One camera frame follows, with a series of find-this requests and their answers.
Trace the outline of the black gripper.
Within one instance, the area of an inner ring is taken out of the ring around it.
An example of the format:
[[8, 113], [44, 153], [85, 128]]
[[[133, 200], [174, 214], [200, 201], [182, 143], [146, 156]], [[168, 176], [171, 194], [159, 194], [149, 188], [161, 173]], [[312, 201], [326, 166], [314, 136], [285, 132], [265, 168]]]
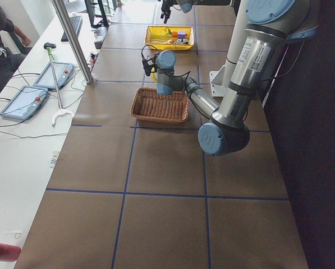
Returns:
[[162, 8], [160, 18], [164, 19], [164, 24], [167, 23], [170, 17], [170, 9], [173, 7], [173, 0], [162, 0]]

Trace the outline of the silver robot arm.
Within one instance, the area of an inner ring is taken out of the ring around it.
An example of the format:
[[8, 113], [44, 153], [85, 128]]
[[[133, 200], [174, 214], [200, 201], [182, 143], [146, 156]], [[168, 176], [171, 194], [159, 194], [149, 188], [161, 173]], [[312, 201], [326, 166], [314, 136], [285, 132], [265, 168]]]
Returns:
[[318, 28], [320, 1], [241, 1], [234, 34], [241, 39], [230, 45], [240, 55], [232, 72], [224, 65], [216, 74], [222, 79], [221, 103], [212, 99], [189, 75], [176, 76], [176, 56], [160, 52], [154, 60], [157, 92], [182, 91], [210, 121], [198, 132], [201, 149], [220, 156], [242, 150], [250, 132], [244, 125], [251, 98], [277, 46], [309, 39]]
[[166, 24], [171, 16], [171, 8], [179, 6], [183, 13], [188, 13], [192, 10], [195, 5], [202, 6], [227, 6], [231, 3], [230, 0], [163, 0], [161, 1], [161, 13], [160, 18], [163, 23]]

